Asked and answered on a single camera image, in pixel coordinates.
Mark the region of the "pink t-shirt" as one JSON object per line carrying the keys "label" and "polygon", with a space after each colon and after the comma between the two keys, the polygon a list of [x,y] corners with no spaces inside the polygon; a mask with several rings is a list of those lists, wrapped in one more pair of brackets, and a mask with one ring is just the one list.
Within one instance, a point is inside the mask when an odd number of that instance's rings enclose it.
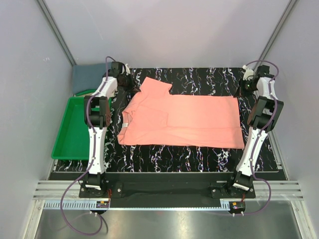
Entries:
{"label": "pink t-shirt", "polygon": [[171,87],[144,79],[122,111],[119,144],[244,148],[236,98],[172,95]]}

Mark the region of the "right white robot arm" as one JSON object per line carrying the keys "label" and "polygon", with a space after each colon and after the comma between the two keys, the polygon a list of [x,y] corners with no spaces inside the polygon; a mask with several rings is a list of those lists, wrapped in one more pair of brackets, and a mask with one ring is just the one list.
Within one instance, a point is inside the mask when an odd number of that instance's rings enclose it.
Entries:
{"label": "right white robot arm", "polygon": [[244,75],[234,97],[246,97],[257,92],[258,98],[248,117],[249,133],[243,155],[226,185],[228,195],[234,198],[252,190],[260,150],[284,106],[275,93],[275,78],[279,74],[279,68],[275,68],[276,74],[272,75],[267,65],[260,65],[256,70],[250,69],[247,64],[242,67]]}

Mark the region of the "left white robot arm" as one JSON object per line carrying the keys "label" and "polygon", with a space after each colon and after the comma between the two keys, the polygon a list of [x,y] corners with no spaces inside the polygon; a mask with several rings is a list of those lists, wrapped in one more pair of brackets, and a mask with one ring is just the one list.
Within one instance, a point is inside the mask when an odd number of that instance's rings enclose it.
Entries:
{"label": "left white robot arm", "polygon": [[109,100],[118,87],[129,94],[140,91],[134,82],[129,67],[118,61],[106,64],[106,74],[91,96],[84,97],[84,122],[89,133],[89,162],[83,180],[83,191],[88,189],[96,197],[103,197],[108,190],[104,165],[104,144],[107,128],[111,122]]}

